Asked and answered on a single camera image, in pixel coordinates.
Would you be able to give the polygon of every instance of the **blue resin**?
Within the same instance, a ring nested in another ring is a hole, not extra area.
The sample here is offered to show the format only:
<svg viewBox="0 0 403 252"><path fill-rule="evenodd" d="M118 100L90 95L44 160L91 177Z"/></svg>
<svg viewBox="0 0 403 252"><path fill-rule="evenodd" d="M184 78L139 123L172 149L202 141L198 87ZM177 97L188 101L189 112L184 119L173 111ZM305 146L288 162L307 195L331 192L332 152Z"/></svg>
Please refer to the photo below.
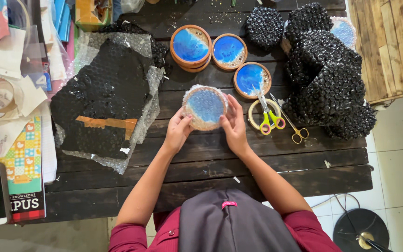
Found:
<svg viewBox="0 0 403 252"><path fill-rule="evenodd" d="M231 62L238 58L243 50L240 40L232 36L221 37L214 44L214 57L219 62Z"/></svg>
<svg viewBox="0 0 403 252"><path fill-rule="evenodd" d="M186 29L179 31L173 40L175 54L182 60L197 61L208 53L208 46Z"/></svg>
<svg viewBox="0 0 403 252"><path fill-rule="evenodd" d="M187 100L187 105L205 122L218 123L219 117L223 115L221 98L209 90L193 93Z"/></svg>
<svg viewBox="0 0 403 252"><path fill-rule="evenodd" d="M264 69L258 65L249 64L243 66L237 73L237 87L245 94L255 95L253 86L257 90L264 86L262 72L264 72Z"/></svg>
<svg viewBox="0 0 403 252"><path fill-rule="evenodd" d="M339 38L347 47L351 47L354 41L354 33L352 28L343 21L334 22L334 26L330 30L335 37Z"/></svg>

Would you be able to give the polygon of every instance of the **dark wooden table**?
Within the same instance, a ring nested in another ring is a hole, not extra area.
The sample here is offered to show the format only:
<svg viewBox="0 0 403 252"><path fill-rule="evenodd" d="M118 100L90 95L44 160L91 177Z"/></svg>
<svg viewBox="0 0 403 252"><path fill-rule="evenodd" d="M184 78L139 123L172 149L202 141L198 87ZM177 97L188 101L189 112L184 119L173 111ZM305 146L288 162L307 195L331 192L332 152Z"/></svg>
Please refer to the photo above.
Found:
<svg viewBox="0 0 403 252"><path fill-rule="evenodd" d="M282 0L272 3L262 0L265 6L279 10L285 20L288 13L309 0ZM346 16L344 0L317 0L332 16ZM215 39L223 33L244 37L244 22L255 0L198 0L193 6L175 4L174 0L161 0L157 4L145 3L137 14L125 14L125 20L135 21L151 32L157 40L169 44L176 28L194 24L203 27ZM247 61L260 62L272 74L270 92L278 99L287 98L290 84L283 66L287 57L281 48L271 53L248 43ZM171 57L173 71L160 86L161 112L150 127L143 144L136 146L129 167L119 175L110 167L92 160L64 155L57 150L57 177L46 186L47 217L35 222L67 221L116 216L127 195L147 169L164 141L169 118L180 108L185 90L194 84L221 88L235 96L248 111L252 100L239 96L233 86L234 72L216 67L213 62L200 73L188 73L176 66ZM256 110L258 120L261 111ZM295 144L293 130L273 130L263 136L247 122L247 139L251 148L274 170L288 180L303 196L329 195L372 189L371 166L368 165L365 138L341 141L330 139L320 127L308 127L310 144ZM331 167L324 163L327 160ZM211 188L238 188L256 200L265 201L245 165L229 150L222 129L194 131L182 150L172 160L155 211L172 210L186 199Z"/></svg>

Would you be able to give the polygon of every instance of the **colorful patterned paper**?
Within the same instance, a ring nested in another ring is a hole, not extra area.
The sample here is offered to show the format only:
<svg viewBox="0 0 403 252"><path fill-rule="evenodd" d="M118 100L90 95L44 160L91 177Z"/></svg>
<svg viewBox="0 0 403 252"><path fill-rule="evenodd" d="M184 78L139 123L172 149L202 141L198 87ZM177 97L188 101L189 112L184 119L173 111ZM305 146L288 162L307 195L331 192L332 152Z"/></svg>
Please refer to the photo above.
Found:
<svg viewBox="0 0 403 252"><path fill-rule="evenodd" d="M6 166L10 195L42 190L41 117L35 116L26 124L0 162Z"/></svg>

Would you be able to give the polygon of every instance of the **yellow-handled scissors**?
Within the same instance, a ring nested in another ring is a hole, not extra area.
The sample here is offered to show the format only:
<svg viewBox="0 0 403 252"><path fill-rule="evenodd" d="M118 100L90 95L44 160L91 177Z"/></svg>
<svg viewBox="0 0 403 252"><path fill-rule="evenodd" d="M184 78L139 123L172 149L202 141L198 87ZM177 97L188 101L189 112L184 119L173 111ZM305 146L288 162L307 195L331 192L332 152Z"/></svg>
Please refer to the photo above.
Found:
<svg viewBox="0 0 403 252"><path fill-rule="evenodd" d="M264 109L264 122L261 123L259 129L263 135L268 135L271 132L270 121L268 120L268 114L270 114L270 118L272 119L274 126L278 130L282 130L285 127L285 120L282 117L277 117L273 114L273 112L268 108L267 101L265 100L262 92L257 91L253 86L254 92L257 95L262 108Z"/></svg>
<svg viewBox="0 0 403 252"><path fill-rule="evenodd" d="M270 93L271 98L273 99L273 101L279 106L279 109L281 110L281 114L284 115L284 117L287 118L288 123L290 124L290 126L292 126L293 130L295 131L295 133L292 135L292 140L296 143L296 144L300 144L303 139L306 139L309 137L309 131L306 128L302 128L300 130L298 130L295 125L290 121L290 118L288 118L288 116L286 115L286 113L284 113L283 108L281 107L281 105L279 105L279 102L276 100L276 98Z"/></svg>

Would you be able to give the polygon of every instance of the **sleeve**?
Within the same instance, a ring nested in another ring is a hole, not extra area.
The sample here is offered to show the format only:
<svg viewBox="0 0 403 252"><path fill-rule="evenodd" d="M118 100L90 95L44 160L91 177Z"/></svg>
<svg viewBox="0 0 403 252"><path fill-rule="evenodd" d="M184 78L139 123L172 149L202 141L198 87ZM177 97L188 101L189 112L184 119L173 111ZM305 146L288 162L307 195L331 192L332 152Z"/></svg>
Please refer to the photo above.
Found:
<svg viewBox="0 0 403 252"><path fill-rule="evenodd" d="M109 252L142 252L147 249L146 229L137 224L120 224L111 231Z"/></svg>
<svg viewBox="0 0 403 252"><path fill-rule="evenodd" d="M340 252L340 248L323 231L316 215L299 211L283 216L299 247L307 252Z"/></svg>

